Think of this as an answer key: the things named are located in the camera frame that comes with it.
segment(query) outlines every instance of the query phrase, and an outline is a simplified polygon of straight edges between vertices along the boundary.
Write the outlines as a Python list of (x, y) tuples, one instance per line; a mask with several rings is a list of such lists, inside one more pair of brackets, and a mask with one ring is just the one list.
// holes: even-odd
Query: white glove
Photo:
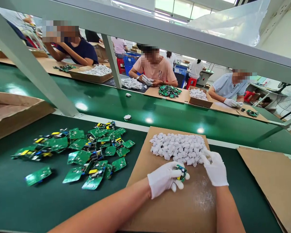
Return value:
[[(206, 158), (208, 156), (212, 160), (212, 164)], [(213, 186), (228, 186), (226, 177), (226, 168), (219, 153), (205, 150), (200, 153), (200, 157), (204, 162), (207, 174)]]
[(237, 103), (237, 107), (240, 108), (243, 106), (243, 102), (242, 101), (239, 101), (239, 102), (236, 102)]
[[(183, 183), (177, 180), (181, 176), (181, 170), (175, 170), (177, 165), (184, 167), (183, 164), (178, 162), (169, 162), (156, 169), (154, 172), (148, 174), (149, 185), (151, 188), (152, 199), (161, 195), (165, 190), (172, 189), (176, 192), (178, 189), (183, 189)], [(185, 179), (188, 180), (190, 175), (187, 173)]]
[(237, 102), (235, 100), (232, 100), (232, 99), (225, 99), (224, 103), (230, 107), (237, 107)]

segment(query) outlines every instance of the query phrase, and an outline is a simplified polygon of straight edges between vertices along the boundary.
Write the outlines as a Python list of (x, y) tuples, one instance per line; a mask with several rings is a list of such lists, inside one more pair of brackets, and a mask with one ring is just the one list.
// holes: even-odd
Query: pile of circuit boards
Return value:
[(69, 70), (75, 69), (76, 67), (73, 65), (65, 65), (65, 66), (60, 66), (60, 67), (53, 66), (53, 68), (65, 73), (69, 73)]
[(170, 98), (177, 98), (179, 97), (182, 90), (170, 86), (170, 85), (163, 85), (159, 87), (158, 94), (162, 96), (169, 96)]
[[(135, 143), (131, 140), (123, 141), (124, 128), (115, 130), (115, 123), (98, 123), (87, 134), (78, 128), (61, 129), (50, 135), (40, 136), (33, 145), (19, 149), (12, 159), (25, 161), (41, 161), (54, 153), (59, 154), (66, 149), (76, 150), (68, 155), (67, 164), (77, 164), (68, 172), (63, 183), (78, 181), (82, 175), (89, 175), (83, 189), (95, 190), (102, 179), (111, 179), (114, 172), (126, 166), (125, 156)], [(107, 158), (117, 154), (120, 159), (108, 164)], [(51, 175), (50, 167), (42, 168), (28, 175), (25, 180), (29, 186), (41, 182)]]

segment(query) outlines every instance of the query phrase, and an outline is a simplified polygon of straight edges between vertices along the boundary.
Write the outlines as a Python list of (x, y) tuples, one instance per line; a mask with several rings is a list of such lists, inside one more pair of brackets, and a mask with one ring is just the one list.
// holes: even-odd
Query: red stool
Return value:
[(189, 78), (186, 89), (188, 90), (190, 88), (190, 86), (196, 86), (196, 83), (197, 83), (197, 79)]
[(119, 68), (120, 73), (125, 73), (125, 65), (123, 59), (116, 58), (117, 67)]
[(245, 97), (243, 98), (244, 102), (249, 103), (251, 97), (254, 96), (254, 95), (255, 95), (255, 93), (250, 92), (250, 91), (246, 91), (245, 92)]

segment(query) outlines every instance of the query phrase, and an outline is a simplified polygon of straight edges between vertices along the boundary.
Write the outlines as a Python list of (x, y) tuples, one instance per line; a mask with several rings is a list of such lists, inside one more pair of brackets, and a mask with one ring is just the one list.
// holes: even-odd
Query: plastic sheet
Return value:
[(249, 46), (260, 42), (259, 29), (270, 0), (257, 0), (189, 22), (186, 26), (198, 31)]

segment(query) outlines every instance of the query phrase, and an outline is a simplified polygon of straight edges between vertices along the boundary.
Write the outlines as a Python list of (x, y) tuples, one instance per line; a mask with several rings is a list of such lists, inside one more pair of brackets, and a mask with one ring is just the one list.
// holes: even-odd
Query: dark blue shirt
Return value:
[[(65, 44), (68, 45), (68, 47), (70, 47), (73, 51), (75, 51), (82, 58), (92, 59), (94, 61), (93, 64), (99, 64), (98, 57), (97, 57), (97, 54), (95, 52), (94, 47), (90, 43), (88, 43), (86, 40), (84, 40), (83, 38), (81, 38), (80, 44), (77, 47), (73, 47), (72, 44), (70, 42), (68, 42), (67, 37), (65, 37)], [(65, 54), (69, 54), (60, 45), (57, 45), (56, 48)], [(77, 60), (75, 60), (72, 56), (71, 56), (71, 59), (74, 61), (74, 63), (80, 65), (80, 63)]]

